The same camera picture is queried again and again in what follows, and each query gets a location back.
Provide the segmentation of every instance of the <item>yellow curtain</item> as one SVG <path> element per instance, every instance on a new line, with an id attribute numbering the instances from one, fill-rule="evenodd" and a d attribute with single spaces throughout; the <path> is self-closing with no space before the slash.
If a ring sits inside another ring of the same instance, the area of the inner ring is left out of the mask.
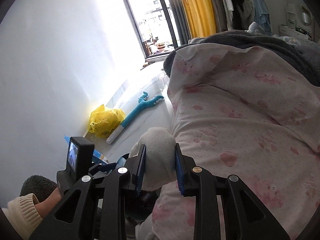
<path id="1" fill-rule="evenodd" d="M 216 33 L 211 0 L 182 0 L 192 38 Z"/>

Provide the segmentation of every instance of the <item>ribbed cuff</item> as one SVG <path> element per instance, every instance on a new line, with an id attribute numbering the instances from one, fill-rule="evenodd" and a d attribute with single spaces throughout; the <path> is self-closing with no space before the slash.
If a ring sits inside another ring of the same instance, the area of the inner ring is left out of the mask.
<path id="1" fill-rule="evenodd" d="M 38 203 L 39 201 L 33 193 L 19 198 L 22 215 L 34 229 L 36 229 L 43 220 L 35 207 L 35 204 Z"/>

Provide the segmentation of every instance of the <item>yellow plastic bag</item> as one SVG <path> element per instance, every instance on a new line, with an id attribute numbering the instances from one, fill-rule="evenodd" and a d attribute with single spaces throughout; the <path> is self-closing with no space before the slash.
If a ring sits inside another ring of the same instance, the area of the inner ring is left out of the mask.
<path id="1" fill-rule="evenodd" d="M 124 120 L 124 112 L 121 109 L 111 109 L 104 105 L 94 110 L 89 119 L 89 132 L 97 137 L 106 138 Z"/>

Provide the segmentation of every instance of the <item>white plush object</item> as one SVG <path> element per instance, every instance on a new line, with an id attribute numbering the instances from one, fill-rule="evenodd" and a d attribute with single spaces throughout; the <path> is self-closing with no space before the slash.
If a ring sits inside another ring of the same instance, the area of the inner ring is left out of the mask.
<path id="1" fill-rule="evenodd" d="M 145 144 L 147 148 L 142 189 L 157 190 L 175 181 L 176 141 L 169 131 L 161 127 L 151 127 L 132 147 L 129 157 L 138 155 L 141 144 Z"/>

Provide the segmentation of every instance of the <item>camera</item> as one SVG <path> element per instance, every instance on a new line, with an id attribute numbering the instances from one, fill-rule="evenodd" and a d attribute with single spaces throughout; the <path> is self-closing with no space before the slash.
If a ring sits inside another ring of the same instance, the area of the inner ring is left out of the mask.
<path id="1" fill-rule="evenodd" d="M 57 172 L 57 184 L 62 196 L 82 176 L 87 175 L 92 165 L 94 144 L 83 137 L 71 137 L 66 169 Z"/>

